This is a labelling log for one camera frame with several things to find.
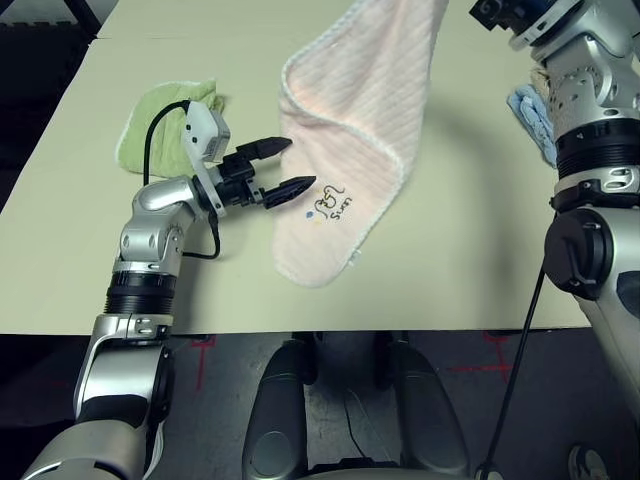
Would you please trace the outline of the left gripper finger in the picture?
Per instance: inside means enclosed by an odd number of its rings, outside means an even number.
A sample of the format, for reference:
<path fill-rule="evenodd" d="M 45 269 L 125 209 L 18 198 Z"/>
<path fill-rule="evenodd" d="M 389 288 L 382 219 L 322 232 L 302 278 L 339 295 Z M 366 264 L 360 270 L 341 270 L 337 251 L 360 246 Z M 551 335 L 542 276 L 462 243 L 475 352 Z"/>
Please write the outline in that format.
<path fill-rule="evenodd" d="M 315 181 L 315 176 L 297 176 L 282 181 L 273 189 L 261 189 L 261 204 L 265 209 L 271 209 L 290 202 L 307 191 Z"/>
<path fill-rule="evenodd" d="M 268 137 L 237 147 L 237 155 L 242 162 L 271 158 L 286 150 L 292 140 L 285 137 Z"/>

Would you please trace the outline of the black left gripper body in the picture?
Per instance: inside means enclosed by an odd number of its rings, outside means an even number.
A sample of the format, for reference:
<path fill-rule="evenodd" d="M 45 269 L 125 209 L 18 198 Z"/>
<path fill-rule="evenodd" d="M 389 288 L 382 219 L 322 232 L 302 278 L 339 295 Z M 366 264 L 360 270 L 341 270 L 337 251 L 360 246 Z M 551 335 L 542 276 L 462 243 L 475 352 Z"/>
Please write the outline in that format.
<path fill-rule="evenodd" d="M 264 204 L 264 189 L 254 182 L 255 169 L 252 162 L 264 156 L 256 152 L 235 152 L 225 155 L 217 166 L 222 181 L 217 184 L 217 193 L 225 207 Z"/>

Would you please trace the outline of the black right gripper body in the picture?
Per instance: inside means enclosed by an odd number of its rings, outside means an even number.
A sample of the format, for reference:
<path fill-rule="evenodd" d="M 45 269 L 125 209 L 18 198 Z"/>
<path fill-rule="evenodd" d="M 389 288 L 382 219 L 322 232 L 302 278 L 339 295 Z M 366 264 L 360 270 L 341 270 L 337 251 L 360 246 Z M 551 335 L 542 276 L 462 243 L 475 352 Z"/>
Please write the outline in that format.
<path fill-rule="evenodd" d="M 556 0 L 483 0 L 475 2 L 469 14 L 488 31 L 499 26 L 522 33 L 555 3 Z"/>

